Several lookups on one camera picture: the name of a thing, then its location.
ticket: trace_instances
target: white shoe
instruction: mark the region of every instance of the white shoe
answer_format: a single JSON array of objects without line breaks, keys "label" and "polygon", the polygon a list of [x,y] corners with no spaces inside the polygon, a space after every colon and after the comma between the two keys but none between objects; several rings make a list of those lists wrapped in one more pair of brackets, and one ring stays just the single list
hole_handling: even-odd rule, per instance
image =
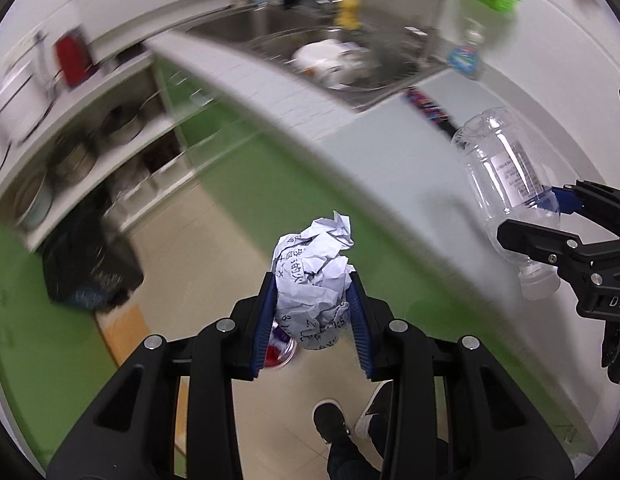
[{"label": "white shoe", "polygon": [[375,415],[386,414],[389,418],[392,404],[392,381],[383,381],[376,386],[375,392],[368,400],[363,413],[354,426],[354,434],[359,438],[369,438],[370,421]]}]

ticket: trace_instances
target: person's leg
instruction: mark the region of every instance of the person's leg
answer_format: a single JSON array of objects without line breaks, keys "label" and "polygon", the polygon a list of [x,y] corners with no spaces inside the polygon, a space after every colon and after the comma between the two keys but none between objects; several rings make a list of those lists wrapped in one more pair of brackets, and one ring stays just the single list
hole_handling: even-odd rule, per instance
[{"label": "person's leg", "polygon": [[[385,453],[391,407],[392,381],[385,381],[377,386],[354,428],[357,437],[372,440],[376,452],[382,458]],[[437,476],[447,473],[448,449],[448,443],[437,438]]]},{"label": "person's leg", "polygon": [[312,420],[323,441],[330,446],[330,480],[378,480],[379,471],[365,459],[350,440],[346,419],[335,400],[322,400],[312,412]]},{"label": "person's leg", "polygon": [[370,397],[363,413],[354,426],[359,438],[371,438],[376,452],[383,457],[392,406],[392,381],[380,383]]}]

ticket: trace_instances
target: black trash bag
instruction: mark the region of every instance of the black trash bag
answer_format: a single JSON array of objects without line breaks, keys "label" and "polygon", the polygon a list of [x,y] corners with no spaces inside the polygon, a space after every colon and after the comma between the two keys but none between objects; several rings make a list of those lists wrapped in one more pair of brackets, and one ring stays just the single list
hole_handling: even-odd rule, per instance
[{"label": "black trash bag", "polygon": [[129,242],[120,236],[107,241],[96,210],[60,227],[42,251],[50,299],[89,311],[125,303],[144,280]]}]

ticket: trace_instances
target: blue bottle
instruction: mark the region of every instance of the blue bottle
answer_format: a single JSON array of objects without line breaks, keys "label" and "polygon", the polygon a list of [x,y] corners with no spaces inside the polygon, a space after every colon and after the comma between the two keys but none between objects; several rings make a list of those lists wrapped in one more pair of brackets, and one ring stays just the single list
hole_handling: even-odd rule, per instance
[{"label": "blue bottle", "polygon": [[455,47],[447,63],[469,79],[476,79],[480,70],[478,50],[485,41],[483,31],[485,27],[479,22],[468,19],[470,27],[465,31],[465,42]]}]

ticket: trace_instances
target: bottle label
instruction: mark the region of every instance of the bottle label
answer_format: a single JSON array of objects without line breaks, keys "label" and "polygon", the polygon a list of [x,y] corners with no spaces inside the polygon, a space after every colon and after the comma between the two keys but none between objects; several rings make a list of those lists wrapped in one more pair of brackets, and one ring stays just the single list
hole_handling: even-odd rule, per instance
[{"label": "bottle label", "polygon": [[516,207],[542,193],[543,188],[536,172],[523,151],[520,142],[512,142],[510,152],[502,152],[490,159],[512,207]]},{"label": "bottle label", "polygon": [[477,64],[476,51],[467,45],[458,46],[450,54],[447,62],[459,72],[474,74]]}]

